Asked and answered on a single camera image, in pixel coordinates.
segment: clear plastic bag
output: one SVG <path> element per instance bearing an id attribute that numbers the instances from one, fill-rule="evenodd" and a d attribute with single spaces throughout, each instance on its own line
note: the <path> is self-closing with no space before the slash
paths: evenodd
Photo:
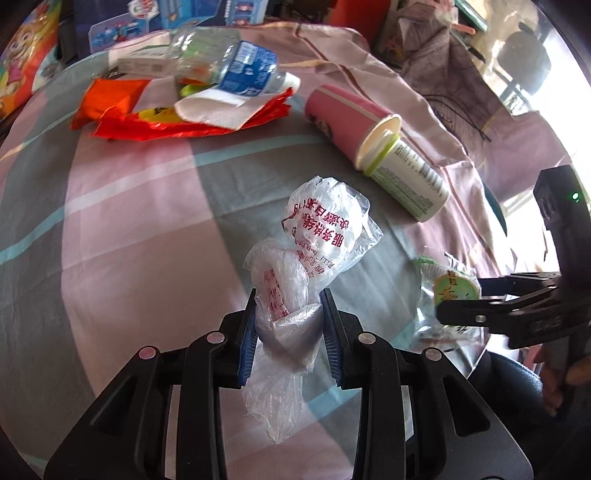
<path id="1" fill-rule="evenodd" d="M 437 320 L 436 307 L 443 300 L 477 300 L 480 284 L 473 268 L 448 253 L 426 248 L 416 260 L 421 274 L 421 296 L 417 305 L 417 330 L 413 350 L 427 346 L 442 350 L 455 349 L 482 338 L 481 327 L 443 325 Z"/>
<path id="2" fill-rule="evenodd" d="M 333 178 L 315 177 L 291 194 L 281 222 L 309 277 L 311 297 L 350 269 L 383 233 L 369 217 L 369 200 Z"/>
<path id="3" fill-rule="evenodd" d="M 323 326 L 320 291 L 382 238 L 368 200 L 335 179 L 303 184 L 286 212 L 282 226 L 295 246 L 268 238 L 244 261 L 256 288 L 259 342 L 243 396 L 248 413 L 277 443 L 295 429 L 302 376 L 314 368 Z"/>

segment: white napkin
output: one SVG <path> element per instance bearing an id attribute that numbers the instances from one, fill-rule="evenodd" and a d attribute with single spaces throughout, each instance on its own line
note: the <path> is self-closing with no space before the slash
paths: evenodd
<path id="1" fill-rule="evenodd" d="M 275 93 L 244 97 L 214 87 L 179 100 L 174 110 L 187 122 L 239 130 L 276 96 Z"/>

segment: red snack wrapper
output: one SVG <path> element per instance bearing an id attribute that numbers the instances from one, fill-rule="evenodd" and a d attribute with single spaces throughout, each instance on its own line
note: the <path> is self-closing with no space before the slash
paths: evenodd
<path id="1" fill-rule="evenodd" d="M 123 116 L 131 113 L 149 83 L 150 80 L 96 79 L 84 94 L 70 128 L 78 130 L 92 121 L 100 120 L 109 109 Z"/>
<path id="2" fill-rule="evenodd" d="M 141 119 L 131 113 L 149 80 L 104 80 L 93 82 L 86 92 L 71 128 L 78 129 L 96 120 L 93 135 L 111 140 L 155 140 L 157 138 L 208 137 L 225 135 L 234 130 L 192 122 L 160 123 Z M 241 128 L 257 127 L 287 116 L 290 106 L 285 101 L 293 94 L 285 93 L 271 99 Z"/>
<path id="3" fill-rule="evenodd" d="M 287 116 L 290 106 L 285 101 L 291 95 L 292 90 L 289 89 L 287 92 L 270 100 L 240 130 L 258 127 L 276 118 Z M 145 141 L 156 138 L 209 137 L 212 135 L 225 135 L 234 131 L 227 128 L 213 127 L 206 124 L 194 124 L 191 122 L 179 122 L 176 124 L 148 122 L 138 118 L 136 114 L 120 115 L 117 109 L 109 109 L 101 117 L 94 135 L 96 137 L 116 140 Z"/>

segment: blue bottle label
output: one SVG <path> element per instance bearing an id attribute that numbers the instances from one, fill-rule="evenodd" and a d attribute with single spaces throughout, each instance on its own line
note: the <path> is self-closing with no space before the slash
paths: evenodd
<path id="1" fill-rule="evenodd" d="M 238 52 L 218 88 L 254 97 L 262 92 L 276 68 L 275 53 L 243 40 L 238 45 Z"/>

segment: white plastic container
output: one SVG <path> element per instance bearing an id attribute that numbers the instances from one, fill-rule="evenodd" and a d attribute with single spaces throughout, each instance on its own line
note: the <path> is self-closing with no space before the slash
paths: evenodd
<path id="1" fill-rule="evenodd" d="M 446 182 L 390 130 L 363 157 L 360 168 L 419 222 L 431 219 L 449 198 Z"/>

